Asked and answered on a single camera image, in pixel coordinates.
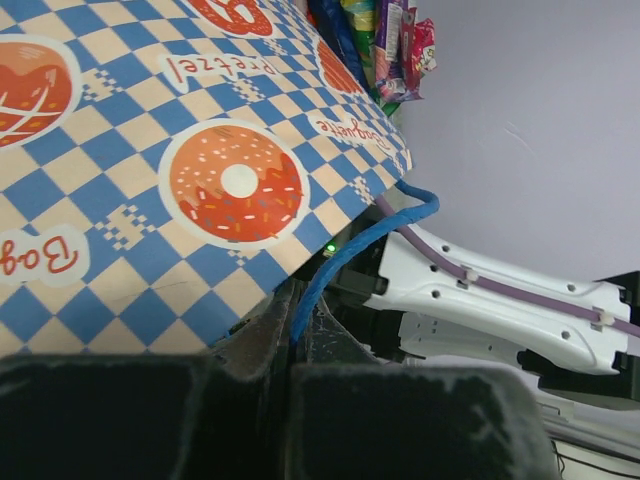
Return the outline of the blue checkered paper bag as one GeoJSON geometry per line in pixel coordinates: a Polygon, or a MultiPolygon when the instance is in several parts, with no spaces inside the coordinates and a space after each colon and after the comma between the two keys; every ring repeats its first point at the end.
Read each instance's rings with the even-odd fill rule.
{"type": "Polygon", "coordinates": [[[196,352],[413,165],[290,1],[1,5],[1,352],[196,352]]]}

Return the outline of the aluminium frame rail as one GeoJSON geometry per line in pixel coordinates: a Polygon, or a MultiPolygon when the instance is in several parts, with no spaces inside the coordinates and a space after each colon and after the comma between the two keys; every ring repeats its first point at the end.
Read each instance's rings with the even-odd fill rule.
{"type": "Polygon", "coordinates": [[[639,413],[592,407],[538,391],[563,479],[637,479],[639,413]]]}

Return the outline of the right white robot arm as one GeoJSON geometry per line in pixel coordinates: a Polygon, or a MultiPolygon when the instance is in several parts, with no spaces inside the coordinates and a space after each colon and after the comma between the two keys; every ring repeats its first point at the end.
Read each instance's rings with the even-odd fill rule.
{"type": "Polygon", "coordinates": [[[339,320],[389,360],[459,356],[535,376],[545,393],[639,406],[639,276],[558,279],[411,226],[383,236],[328,286],[339,320]]]}

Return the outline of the red snack pack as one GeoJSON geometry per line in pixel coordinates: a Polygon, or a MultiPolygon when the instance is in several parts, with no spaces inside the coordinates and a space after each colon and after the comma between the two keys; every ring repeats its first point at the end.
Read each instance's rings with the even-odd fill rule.
{"type": "Polygon", "coordinates": [[[409,98],[421,99],[421,79],[437,68],[435,59],[435,25],[427,18],[414,25],[413,40],[409,48],[409,66],[405,74],[409,98]]]}

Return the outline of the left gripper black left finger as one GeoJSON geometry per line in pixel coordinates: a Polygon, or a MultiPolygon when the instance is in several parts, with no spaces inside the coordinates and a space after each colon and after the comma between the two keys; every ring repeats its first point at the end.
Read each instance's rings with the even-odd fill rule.
{"type": "Polygon", "coordinates": [[[295,284],[194,354],[1,361],[5,479],[275,479],[295,284]]]}

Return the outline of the green snack pack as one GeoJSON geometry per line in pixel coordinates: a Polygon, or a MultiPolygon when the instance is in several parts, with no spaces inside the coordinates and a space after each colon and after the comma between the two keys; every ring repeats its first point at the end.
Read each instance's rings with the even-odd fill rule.
{"type": "Polygon", "coordinates": [[[360,56],[360,63],[366,78],[368,93],[391,117],[399,108],[399,103],[385,102],[375,86],[375,63],[373,47],[376,27],[376,2],[374,0],[341,0],[341,7],[349,22],[353,42],[360,56]]]}

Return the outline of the purple snack pack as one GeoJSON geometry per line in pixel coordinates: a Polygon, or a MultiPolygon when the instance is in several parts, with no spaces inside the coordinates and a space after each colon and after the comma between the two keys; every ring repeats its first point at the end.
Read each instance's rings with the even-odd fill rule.
{"type": "Polygon", "coordinates": [[[401,25],[403,14],[415,6],[415,1],[400,0],[382,0],[377,5],[373,48],[375,87],[385,103],[397,102],[406,92],[401,61],[401,25]]]}

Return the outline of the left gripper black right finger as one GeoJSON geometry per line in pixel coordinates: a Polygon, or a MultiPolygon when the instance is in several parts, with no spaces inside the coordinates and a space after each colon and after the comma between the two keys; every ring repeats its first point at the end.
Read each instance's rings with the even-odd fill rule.
{"type": "Polygon", "coordinates": [[[555,479],[538,406],[495,367],[379,362],[314,309],[291,371],[293,479],[555,479]]]}

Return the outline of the blue snack bag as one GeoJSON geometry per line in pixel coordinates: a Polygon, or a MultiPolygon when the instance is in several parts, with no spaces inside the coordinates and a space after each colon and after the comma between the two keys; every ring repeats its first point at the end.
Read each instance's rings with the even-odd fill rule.
{"type": "Polygon", "coordinates": [[[322,38],[366,93],[369,85],[349,22],[338,0],[308,0],[309,11],[322,38]]]}

